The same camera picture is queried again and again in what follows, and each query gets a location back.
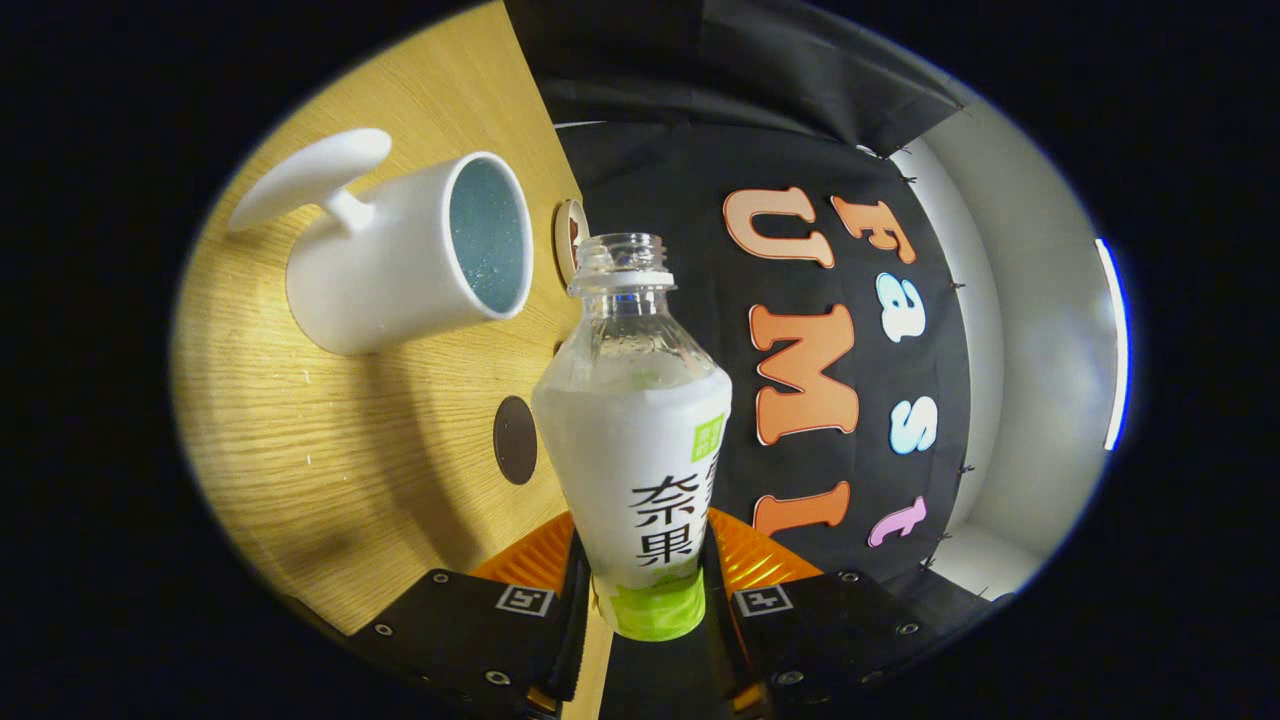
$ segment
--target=white wall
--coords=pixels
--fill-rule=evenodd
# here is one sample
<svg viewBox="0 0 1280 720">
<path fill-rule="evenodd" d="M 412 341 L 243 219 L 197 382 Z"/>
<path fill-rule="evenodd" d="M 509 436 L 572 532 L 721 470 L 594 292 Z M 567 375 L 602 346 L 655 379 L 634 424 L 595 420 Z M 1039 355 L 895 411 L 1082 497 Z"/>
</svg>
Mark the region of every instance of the white wall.
<svg viewBox="0 0 1280 720">
<path fill-rule="evenodd" d="M 933 571 L 987 600 L 1016 592 L 1044 562 L 1043 556 L 978 525 L 963 523 L 947 532 L 951 538 L 933 553 Z"/>
<path fill-rule="evenodd" d="M 919 172 L 932 168 L 927 146 L 963 197 L 998 299 L 1004 393 L 989 466 L 975 497 L 965 496 L 968 523 L 1047 557 L 1075 524 L 1106 460 L 1103 441 L 1116 377 L 1111 297 L 1094 247 L 1096 232 L 1056 168 L 989 104 L 974 100 L 968 111 L 908 146 Z M 941 199 L 946 186 L 933 173 L 928 183 L 922 177 L 914 187 L 918 196 L 937 196 L 929 202 L 945 218 L 933 220 L 931 214 L 940 238 L 940 223 L 956 223 L 959 229 L 947 228 L 947 234 L 972 245 L 955 199 Z M 955 259 L 946 251 L 952 268 L 980 261 L 969 250 Z M 959 270 L 954 274 L 957 282 L 969 282 Z M 960 297 L 977 295 L 973 290 L 961 288 Z M 966 334 L 970 323 L 987 322 L 969 311 L 964 320 Z M 989 328 L 980 332 L 989 334 Z M 969 342 L 970 373 L 980 378 L 972 382 L 987 383 L 993 366 L 974 355 L 983 347 Z M 983 413 L 974 421 L 979 434 L 988 429 L 989 410 L 983 404 L 975 405 Z M 972 461 L 979 465 L 977 456 Z M 961 488 L 972 475 L 965 475 Z"/>
<path fill-rule="evenodd" d="M 969 519 L 978 491 L 987 479 L 991 454 L 1000 425 L 1005 395 L 1005 338 L 1000 319 L 1000 300 L 991 274 L 991 261 L 978 227 L 969 215 L 964 197 L 946 168 L 924 141 L 911 142 L 909 152 L 890 156 L 924 208 L 938 236 L 951 277 L 965 287 L 957 288 L 960 315 L 964 318 L 965 345 L 969 347 L 969 446 L 965 461 L 974 470 L 964 475 L 947 532 Z"/>
</svg>

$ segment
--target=plastic bottle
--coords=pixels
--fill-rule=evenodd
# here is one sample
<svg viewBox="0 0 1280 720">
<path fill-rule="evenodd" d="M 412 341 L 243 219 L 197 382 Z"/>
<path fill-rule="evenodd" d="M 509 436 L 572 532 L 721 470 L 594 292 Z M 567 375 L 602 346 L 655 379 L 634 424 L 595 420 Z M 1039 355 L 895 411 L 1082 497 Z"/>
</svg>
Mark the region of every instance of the plastic bottle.
<svg viewBox="0 0 1280 720">
<path fill-rule="evenodd" d="M 600 610 L 637 641 L 684 635 L 705 612 L 698 559 L 732 391 L 671 316 L 664 256 L 653 234 L 582 241 L 582 322 L 532 396 Z"/>
</svg>

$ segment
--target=screw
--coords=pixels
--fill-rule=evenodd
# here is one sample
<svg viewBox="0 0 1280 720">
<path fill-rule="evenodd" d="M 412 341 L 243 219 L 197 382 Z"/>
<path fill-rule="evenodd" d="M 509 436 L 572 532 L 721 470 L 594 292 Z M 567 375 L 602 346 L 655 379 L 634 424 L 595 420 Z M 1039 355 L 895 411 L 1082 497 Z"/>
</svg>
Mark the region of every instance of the screw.
<svg viewBox="0 0 1280 720">
<path fill-rule="evenodd" d="M 773 684 L 778 685 L 780 688 L 786 688 L 799 683 L 803 679 L 804 679 L 804 673 L 799 670 L 787 670 L 786 673 L 780 673 L 776 678 L 773 678 Z"/>
</svg>

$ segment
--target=round hole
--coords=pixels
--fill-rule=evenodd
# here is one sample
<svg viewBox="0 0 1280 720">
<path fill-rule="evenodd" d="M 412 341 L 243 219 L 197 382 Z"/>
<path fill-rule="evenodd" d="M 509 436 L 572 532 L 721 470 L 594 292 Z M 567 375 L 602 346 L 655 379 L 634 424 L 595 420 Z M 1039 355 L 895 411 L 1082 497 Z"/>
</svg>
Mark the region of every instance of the round hole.
<svg viewBox="0 0 1280 720">
<path fill-rule="evenodd" d="M 799 670 L 787 670 L 786 673 L 780 673 L 774 679 L 773 684 L 780 688 L 791 687 L 804 679 L 804 673 Z"/>
<path fill-rule="evenodd" d="M 498 469 L 512 484 L 522 486 L 534 477 L 538 464 L 538 430 L 529 405 L 511 396 L 498 405 L 493 419 L 493 454 Z"/>
</svg>

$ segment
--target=white ceramic cup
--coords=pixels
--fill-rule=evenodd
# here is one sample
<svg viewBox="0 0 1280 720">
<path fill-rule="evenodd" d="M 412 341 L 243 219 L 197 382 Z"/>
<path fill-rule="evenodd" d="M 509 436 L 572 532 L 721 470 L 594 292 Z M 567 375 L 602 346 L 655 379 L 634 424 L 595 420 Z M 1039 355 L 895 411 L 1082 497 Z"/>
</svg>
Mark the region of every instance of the white ceramic cup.
<svg viewBox="0 0 1280 720">
<path fill-rule="evenodd" d="M 298 327 L 330 352 L 506 320 L 529 297 L 532 227 L 507 163 L 471 152 L 349 195 L 344 186 L 389 150 L 389 137 L 372 129 L 320 141 L 264 176 L 260 196 L 255 186 L 232 219 L 243 227 L 303 196 L 329 210 L 294 243 L 285 288 Z"/>
</svg>

